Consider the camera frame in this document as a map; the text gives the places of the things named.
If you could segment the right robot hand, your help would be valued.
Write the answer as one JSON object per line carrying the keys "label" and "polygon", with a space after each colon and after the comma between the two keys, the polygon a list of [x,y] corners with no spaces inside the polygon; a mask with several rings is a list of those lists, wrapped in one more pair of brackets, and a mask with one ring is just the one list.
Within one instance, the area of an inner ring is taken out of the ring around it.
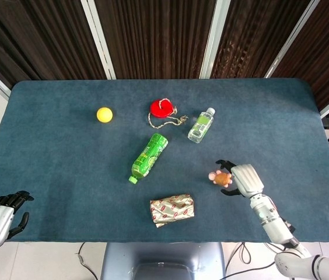
{"label": "right robot hand", "polygon": [[221,193],[224,195],[242,195],[243,197],[251,198],[263,193],[263,182],[251,164],[236,165],[228,160],[217,160],[216,164],[219,164],[221,169],[226,169],[232,175],[232,180],[237,185],[237,188],[234,190],[221,189]]}

